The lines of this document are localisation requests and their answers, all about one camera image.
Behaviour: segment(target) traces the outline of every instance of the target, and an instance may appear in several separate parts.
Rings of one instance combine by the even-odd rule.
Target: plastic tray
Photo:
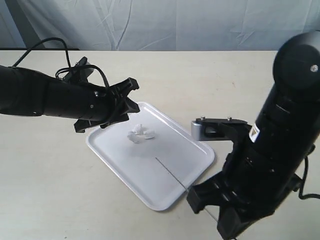
[[[129,121],[97,127],[86,143],[145,205],[163,211],[185,189],[156,158],[188,188],[212,164],[215,153],[152,105],[138,104],[140,112],[130,114]],[[154,130],[156,137],[140,144],[131,142],[127,135],[136,124]]]

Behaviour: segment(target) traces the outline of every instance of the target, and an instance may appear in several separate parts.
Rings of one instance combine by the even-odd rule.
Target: wire
[[[305,188],[305,183],[306,183],[307,176],[308,176],[308,169],[309,169],[309,159],[306,156],[304,158],[304,172],[303,172],[301,186],[300,186],[300,189],[299,189],[299,198],[301,200],[305,200],[305,199],[320,199],[320,194],[310,193],[310,194],[304,195],[304,188]]]
[[[70,72],[72,70],[84,70],[84,69],[96,69],[100,73],[100,75],[101,75],[101,77],[103,79],[104,85],[107,88],[109,87],[108,79],[107,79],[106,75],[104,74],[104,72],[99,67],[97,67],[96,65],[91,65],[91,64],[83,65],[83,66],[72,66],[72,67],[61,68],[58,71],[56,71],[55,77],[57,79],[59,79],[59,75],[60,74],[68,73],[68,72]]]
[[[25,57],[32,51],[34,50],[37,46],[39,46],[40,44],[43,44],[45,42],[49,42],[49,41],[59,41],[63,44],[64,46],[64,51],[65,51],[65,56],[66,56],[66,62],[68,63],[68,67],[71,68],[71,63],[70,63],[70,58],[69,58],[69,53],[68,53],[68,47],[67,47],[67,44],[66,42],[59,38],[59,37],[49,37],[49,38],[46,38],[46,39],[43,39],[41,41],[39,41],[38,43],[36,43],[35,45],[33,45],[32,47],[30,47],[13,65],[12,67],[16,67],[18,66],[19,63],[21,63],[21,61],[23,59],[25,59]]]

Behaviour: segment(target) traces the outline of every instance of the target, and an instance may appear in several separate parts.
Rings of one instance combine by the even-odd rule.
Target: white curtain
[[[111,51],[277,50],[317,29],[320,11],[320,0],[18,2],[40,39]]]

